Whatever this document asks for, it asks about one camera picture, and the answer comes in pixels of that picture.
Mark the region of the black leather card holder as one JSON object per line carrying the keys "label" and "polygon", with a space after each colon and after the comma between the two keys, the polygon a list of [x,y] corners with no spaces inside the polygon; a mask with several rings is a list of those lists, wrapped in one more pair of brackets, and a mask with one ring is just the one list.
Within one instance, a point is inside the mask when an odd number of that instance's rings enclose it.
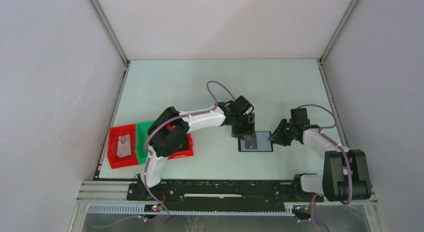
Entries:
{"label": "black leather card holder", "polygon": [[239,152],[273,152],[273,144],[268,140],[271,135],[270,131],[256,131],[257,149],[245,149],[244,139],[238,139]]}

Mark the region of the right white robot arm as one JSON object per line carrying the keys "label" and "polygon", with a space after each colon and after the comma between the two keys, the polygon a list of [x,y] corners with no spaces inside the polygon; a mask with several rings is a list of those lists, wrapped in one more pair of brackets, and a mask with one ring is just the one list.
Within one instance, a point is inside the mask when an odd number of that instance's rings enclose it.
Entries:
{"label": "right white robot arm", "polygon": [[308,104],[290,110],[290,119],[282,119],[268,138],[272,144],[288,147],[293,141],[313,150],[323,161],[321,174],[296,175],[298,183],[291,186],[291,196],[304,201],[310,194],[324,196],[330,202],[349,205],[352,201],[368,200],[372,195],[366,154],[350,149],[330,138],[326,127],[312,124]]}

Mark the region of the grey credit card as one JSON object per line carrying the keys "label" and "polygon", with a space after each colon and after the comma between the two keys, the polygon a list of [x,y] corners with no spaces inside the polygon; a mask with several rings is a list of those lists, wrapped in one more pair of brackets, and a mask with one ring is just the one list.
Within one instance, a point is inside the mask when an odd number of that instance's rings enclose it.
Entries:
{"label": "grey credit card", "polygon": [[256,134],[249,134],[244,136],[244,148],[247,150],[256,150],[258,148]]}

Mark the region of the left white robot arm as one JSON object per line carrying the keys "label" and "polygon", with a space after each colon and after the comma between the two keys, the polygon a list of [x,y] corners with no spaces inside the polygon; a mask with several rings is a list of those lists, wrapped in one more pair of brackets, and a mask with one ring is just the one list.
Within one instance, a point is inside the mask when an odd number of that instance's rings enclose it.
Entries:
{"label": "left white robot arm", "polygon": [[186,136],[209,127],[231,127],[231,136],[244,140],[255,136],[255,107],[244,97],[218,102],[194,111],[166,108],[147,131],[143,148],[148,157],[141,173],[142,184],[138,193],[145,200],[158,194],[162,171],[171,155],[177,152]]}

